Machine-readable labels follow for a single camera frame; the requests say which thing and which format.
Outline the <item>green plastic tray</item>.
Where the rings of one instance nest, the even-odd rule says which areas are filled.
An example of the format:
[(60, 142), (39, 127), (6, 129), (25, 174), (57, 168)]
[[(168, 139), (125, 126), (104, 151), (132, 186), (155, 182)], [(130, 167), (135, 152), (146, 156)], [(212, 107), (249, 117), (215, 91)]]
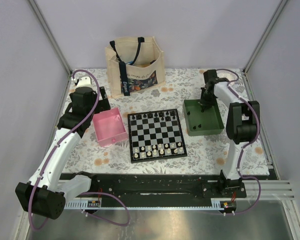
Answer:
[(183, 102), (188, 135), (195, 137), (221, 134), (225, 127), (217, 101), (215, 100), (214, 105), (204, 111), (199, 101), (199, 99), (186, 99)]

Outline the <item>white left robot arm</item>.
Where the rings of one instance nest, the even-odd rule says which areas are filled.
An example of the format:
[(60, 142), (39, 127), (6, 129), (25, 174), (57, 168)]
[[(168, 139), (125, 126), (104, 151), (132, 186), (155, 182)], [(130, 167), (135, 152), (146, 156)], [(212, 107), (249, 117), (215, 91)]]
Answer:
[(88, 174), (76, 174), (60, 185), (59, 179), (71, 152), (91, 125), (94, 114), (109, 110), (104, 87), (93, 90), (92, 78), (85, 75), (75, 83), (71, 102), (57, 124), (53, 142), (35, 173), (26, 183), (18, 183), (16, 196), (24, 211), (55, 220), (66, 204), (80, 194), (97, 195), (99, 186)]

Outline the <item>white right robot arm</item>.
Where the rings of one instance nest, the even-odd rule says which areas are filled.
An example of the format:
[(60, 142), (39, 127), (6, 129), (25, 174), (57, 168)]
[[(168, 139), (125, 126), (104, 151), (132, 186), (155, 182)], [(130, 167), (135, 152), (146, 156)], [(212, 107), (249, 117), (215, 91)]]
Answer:
[(260, 134), (260, 104), (240, 96), (232, 87), (238, 79), (219, 77), (216, 69), (203, 73), (199, 104), (204, 112), (217, 104), (219, 99), (228, 107), (226, 135), (230, 139), (227, 160), (217, 180), (217, 194), (223, 198), (245, 198), (243, 180), (253, 179), (241, 174), (245, 148), (254, 143)]

